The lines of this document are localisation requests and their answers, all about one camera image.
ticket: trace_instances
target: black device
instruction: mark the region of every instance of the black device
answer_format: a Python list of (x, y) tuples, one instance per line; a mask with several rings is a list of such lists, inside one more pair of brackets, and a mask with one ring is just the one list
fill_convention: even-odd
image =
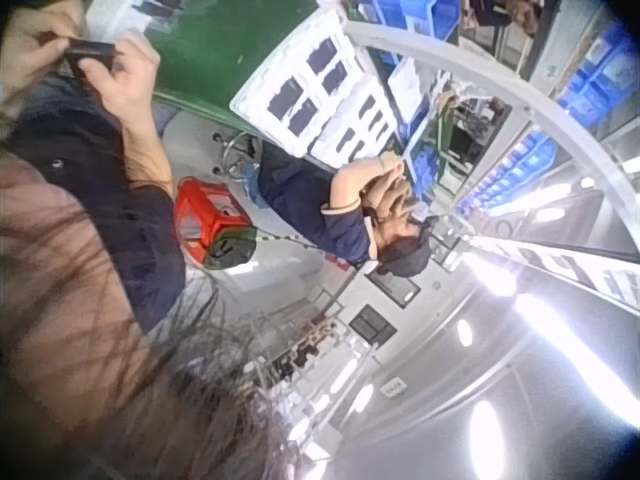
[(111, 71), (115, 52), (116, 47), (112, 43), (90, 42), (70, 38), (69, 47), (64, 52), (64, 58), (73, 76), (77, 79), (84, 79), (84, 72), (78, 67), (80, 60), (83, 58), (93, 58)]

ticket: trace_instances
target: fluorescent light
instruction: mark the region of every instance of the fluorescent light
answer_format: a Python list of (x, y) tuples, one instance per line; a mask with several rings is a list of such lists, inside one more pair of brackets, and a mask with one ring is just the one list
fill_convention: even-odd
[(640, 428), (640, 401), (613, 371), (569, 328), (549, 305), (533, 295), (519, 295), (516, 310), (576, 368), (596, 397), (615, 415)]
[(514, 200), (511, 203), (500, 205), (489, 210), (489, 215), (498, 217), (506, 213), (520, 212), (522, 210), (531, 210), (540, 208), (549, 203), (560, 200), (571, 193), (571, 185), (568, 183), (560, 183), (551, 187), (543, 188), (531, 192), (523, 197)]
[(289, 440), (292, 442), (299, 442), (302, 440), (309, 429), (309, 425), (310, 422), (308, 418), (300, 420), (296, 426), (291, 429), (291, 432), (289, 432)]
[(581, 181), (580, 181), (580, 186), (582, 188), (593, 188), (596, 185), (596, 181), (591, 178), (591, 177), (584, 177)]
[(497, 480), (504, 471), (504, 439), (500, 422), (489, 402), (476, 404), (471, 414), (471, 463), (480, 480)]
[(622, 169), (627, 173), (640, 172), (640, 157), (632, 158), (622, 164)]
[(536, 212), (536, 222), (553, 222), (564, 217), (563, 208), (545, 208)]
[(497, 267), (475, 253), (464, 254), (464, 261), (476, 277), (498, 297), (510, 297), (516, 293), (517, 282), (511, 272)]
[(229, 275), (241, 275), (243, 273), (252, 272), (259, 264), (260, 262), (247, 262), (242, 265), (238, 265), (237, 267), (227, 268), (225, 272)]
[(321, 396), (316, 403), (313, 404), (313, 411), (316, 413), (322, 412), (325, 408), (329, 406), (331, 402), (331, 397), (329, 395)]
[(307, 445), (304, 453), (314, 462), (317, 462), (318, 460), (326, 460), (327, 458), (329, 458), (329, 453), (315, 442), (311, 442), (309, 445)]
[(342, 389), (342, 387), (344, 387), (344, 384), (347, 383), (349, 377), (353, 375), (353, 372), (356, 371), (356, 368), (358, 368), (358, 360), (354, 358), (349, 363), (347, 363), (347, 366), (344, 367), (344, 370), (340, 372), (338, 378), (336, 378), (335, 381), (331, 384), (331, 388), (329, 389), (329, 391), (331, 393), (338, 393)]
[(307, 476), (304, 477), (304, 480), (321, 480), (326, 470), (326, 461), (316, 462), (316, 466), (313, 468), (313, 470), (307, 473)]
[(372, 395), (373, 385), (369, 384), (366, 387), (363, 387), (362, 390), (360, 390), (360, 393), (358, 393), (355, 401), (353, 402), (354, 410), (358, 413), (364, 412), (364, 409), (367, 408)]
[(457, 325), (458, 338), (463, 347), (470, 347), (473, 343), (473, 331), (466, 320), (460, 320)]

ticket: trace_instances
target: green workbench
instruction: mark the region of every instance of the green workbench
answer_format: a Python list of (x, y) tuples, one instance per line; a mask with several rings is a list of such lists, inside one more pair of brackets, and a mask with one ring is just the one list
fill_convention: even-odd
[(187, 0), (169, 34), (148, 29), (162, 56), (156, 95), (241, 130), (229, 102), (264, 59), (318, 8), (316, 0)]

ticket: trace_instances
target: workstation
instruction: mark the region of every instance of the workstation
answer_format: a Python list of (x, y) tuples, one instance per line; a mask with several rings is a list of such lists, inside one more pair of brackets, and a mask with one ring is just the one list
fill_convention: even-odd
[[(186, 280), (146, 338), (179, 337), (176, 311), (210, 298), (206, 320), (255, 336), (238, 389), (275, 405), (289, 478), (595, 479), (613, 460), (590, 452), (624, 455), (640, 57), (605, 6), (86, 3), (95, 43), (73, 53), (108, 63), (134, 28), (161, 58)], [(210, 380), (208, 338), (178, 365)]]

